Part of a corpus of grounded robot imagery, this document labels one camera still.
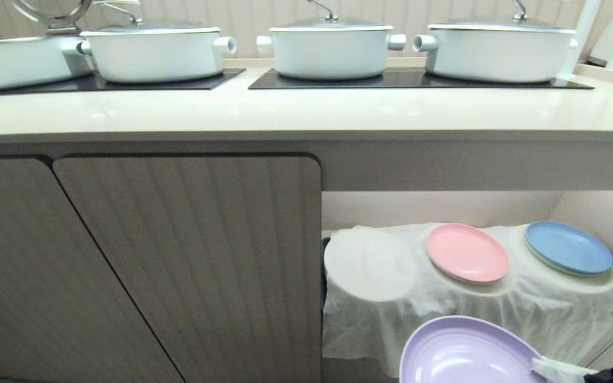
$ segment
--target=wooden cabinet door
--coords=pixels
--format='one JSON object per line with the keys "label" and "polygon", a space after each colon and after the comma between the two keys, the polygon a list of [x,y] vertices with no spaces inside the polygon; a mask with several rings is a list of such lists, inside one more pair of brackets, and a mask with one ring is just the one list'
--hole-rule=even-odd
{"label": "wooden cabinet door", "polygon": [[0,376],[181,382],[53,172],[0,160]]}
{"label": "wooden cabinet door", "polygon": [[314,160],[68,158],[54,171],[189,383],[320,382]]}

